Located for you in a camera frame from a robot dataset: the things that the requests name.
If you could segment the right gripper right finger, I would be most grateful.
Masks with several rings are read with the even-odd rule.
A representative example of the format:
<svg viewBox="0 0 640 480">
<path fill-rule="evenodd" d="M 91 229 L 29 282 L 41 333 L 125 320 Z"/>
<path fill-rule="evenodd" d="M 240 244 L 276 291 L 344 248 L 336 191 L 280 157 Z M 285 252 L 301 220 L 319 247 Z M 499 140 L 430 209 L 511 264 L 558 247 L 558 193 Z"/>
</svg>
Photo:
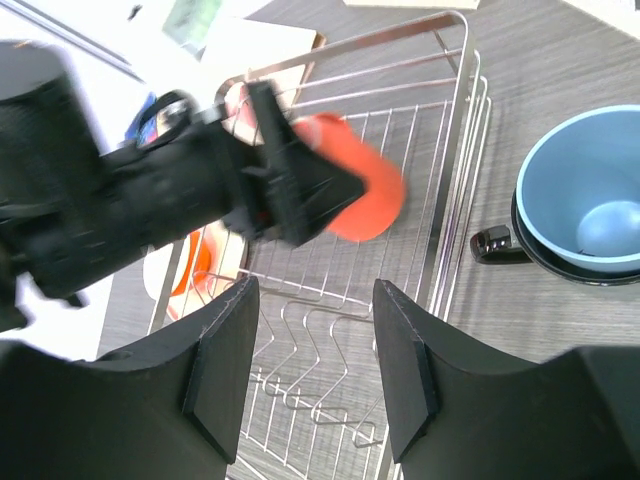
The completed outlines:
<svg viewBox="0 0 640 480">
<path fill-rule="evenodd" d="M 581 346 L 536 364 L 377 280 L 392 457 L 407 479 L 635 479 L 639 350 Z"/>
</svg>

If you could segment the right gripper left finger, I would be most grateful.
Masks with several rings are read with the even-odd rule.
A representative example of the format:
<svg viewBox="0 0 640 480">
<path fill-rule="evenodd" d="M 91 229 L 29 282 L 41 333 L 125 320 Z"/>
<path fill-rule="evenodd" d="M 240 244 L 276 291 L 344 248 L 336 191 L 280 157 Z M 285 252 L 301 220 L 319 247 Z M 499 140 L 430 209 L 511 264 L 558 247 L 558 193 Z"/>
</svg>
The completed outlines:
<svg viewBox="0 0 640 480">
<path fill-rule="evenodd" d="M 259 284 L 93 362 L 1 344 L 5 479 L 222 479 L 238 450 Z"/>
</svg>

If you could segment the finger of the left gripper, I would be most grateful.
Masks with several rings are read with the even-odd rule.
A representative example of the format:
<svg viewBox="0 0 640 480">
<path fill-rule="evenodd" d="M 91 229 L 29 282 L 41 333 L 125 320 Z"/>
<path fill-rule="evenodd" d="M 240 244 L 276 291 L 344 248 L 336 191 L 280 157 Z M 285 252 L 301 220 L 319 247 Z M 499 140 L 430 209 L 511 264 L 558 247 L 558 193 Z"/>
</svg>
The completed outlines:
<svg viewBox="0 0 640 480">
<path fill-rule="evenodd" d="M 250 212 L 267 237 L 299 247 L 358 200 L 364 184 L 295 133 L 269 82 L 253 82 L 248 91 L 263 137 L 254 148 L 257 164 L 247 169 Z"/>
</svg>

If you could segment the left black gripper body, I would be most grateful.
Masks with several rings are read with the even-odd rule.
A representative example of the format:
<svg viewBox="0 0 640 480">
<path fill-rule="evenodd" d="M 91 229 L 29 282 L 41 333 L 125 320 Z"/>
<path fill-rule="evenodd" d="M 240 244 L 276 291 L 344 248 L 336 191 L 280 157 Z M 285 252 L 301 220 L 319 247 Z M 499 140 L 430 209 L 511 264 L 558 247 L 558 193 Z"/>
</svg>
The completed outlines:
<svg viewBox="0 0 640 480">
<path fill-rule="evenodd" d="M 69 95 L 1 107 L 1 326 L 25 327 L 16 279 L 78 306 L 87 286 L 251 204 L 253 146 L 195 123 L 148 151 L 100 154 Z"/>
</svg>

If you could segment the orange cup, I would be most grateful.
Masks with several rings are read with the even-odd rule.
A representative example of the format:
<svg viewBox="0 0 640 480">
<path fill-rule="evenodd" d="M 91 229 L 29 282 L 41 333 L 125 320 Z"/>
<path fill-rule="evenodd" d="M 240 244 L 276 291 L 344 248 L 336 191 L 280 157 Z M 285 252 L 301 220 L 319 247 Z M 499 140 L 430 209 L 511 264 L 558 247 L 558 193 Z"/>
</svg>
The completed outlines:
<svg viewBox="0 0 640 480">
<path fill-rule="evenodd" d="M 300 117 L 292 127 L 316 153 L 364 184 L 364 194 L 340 213 L 328 230 L 350 242 L 369 241 L 388 230 L 406 199 L 407 188 L 399 167 L 364 142 L 337 114 Z"/>
</svg>

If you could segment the pink cream plate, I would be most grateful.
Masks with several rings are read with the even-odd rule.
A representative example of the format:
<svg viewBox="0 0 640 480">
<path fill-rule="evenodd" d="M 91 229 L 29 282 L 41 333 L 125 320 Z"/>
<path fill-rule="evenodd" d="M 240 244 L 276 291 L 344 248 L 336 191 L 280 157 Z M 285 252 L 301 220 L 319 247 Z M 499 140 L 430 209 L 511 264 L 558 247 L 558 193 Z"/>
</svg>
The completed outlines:
<svg viewBox="0 0 640 480">
<path fill-rule="evenodd" d="M 216 221 L 189 234 L 184 241 L 169 296 L 173 321 L 202 308 L 228 289 L 247 260 L 247 244 Z"/>
</svg>

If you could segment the metal wire dish rack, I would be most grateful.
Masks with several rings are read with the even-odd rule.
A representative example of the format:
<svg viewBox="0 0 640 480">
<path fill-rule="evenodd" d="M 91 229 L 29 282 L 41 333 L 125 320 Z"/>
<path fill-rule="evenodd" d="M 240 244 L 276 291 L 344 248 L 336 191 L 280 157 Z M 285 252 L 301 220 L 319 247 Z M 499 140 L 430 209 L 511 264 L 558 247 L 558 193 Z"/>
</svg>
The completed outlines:
<svg viewBox="0 0 640 480">
<path fill-rule="evenodd" d="M 260 282 L 244 416 L 231 479 L 396 479 L 372 317 L 378 278 L 446 316 L 491 115 L 465 17 L 444 11 L 263 68 L 299 84 L 292 117 L 333 112 L 402 171 L 399 219 L 351 243 L 324 233 L 292 249 L 247 244 Z M 184 241 L 144 274 L 167 314 Z M 162 284 L 153 283 L 158 273 Z"/>
</svg>

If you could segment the grey mug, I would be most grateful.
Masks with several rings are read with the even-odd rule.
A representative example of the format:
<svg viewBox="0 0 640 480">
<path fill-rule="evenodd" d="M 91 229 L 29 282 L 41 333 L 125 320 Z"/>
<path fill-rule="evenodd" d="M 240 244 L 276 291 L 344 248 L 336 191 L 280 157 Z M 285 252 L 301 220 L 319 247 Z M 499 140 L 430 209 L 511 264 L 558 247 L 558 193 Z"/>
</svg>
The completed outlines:
<svg viewBox="0 0 640 480">
<path fill-rule="evenodd" d="M 474 260 L 485 265 L 535 263 L 544 270 L 573 283 L 616 287 L 639 283 L 639 271 L 602 273 L 570 264 L 560 258 L 526 229 L 517 210 L 516 193 L 511 199 L 510 225 L 479 231 L 469 241 Z"/>
</svg>

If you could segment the blue cup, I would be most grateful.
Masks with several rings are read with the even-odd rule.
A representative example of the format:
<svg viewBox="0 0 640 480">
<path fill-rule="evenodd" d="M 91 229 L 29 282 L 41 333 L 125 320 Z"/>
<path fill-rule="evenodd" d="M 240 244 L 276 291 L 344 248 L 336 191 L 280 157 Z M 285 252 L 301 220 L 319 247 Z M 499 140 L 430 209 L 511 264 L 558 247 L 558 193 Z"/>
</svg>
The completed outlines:
<svg viewBox="0 0 640 480">
<path fill-rule="evenodd" d="M 563 260 L 638 270 L 638 106 L 590 110 L 546 133 L 521 166 L 516 205 L 526 230 Z"/>
</svg>

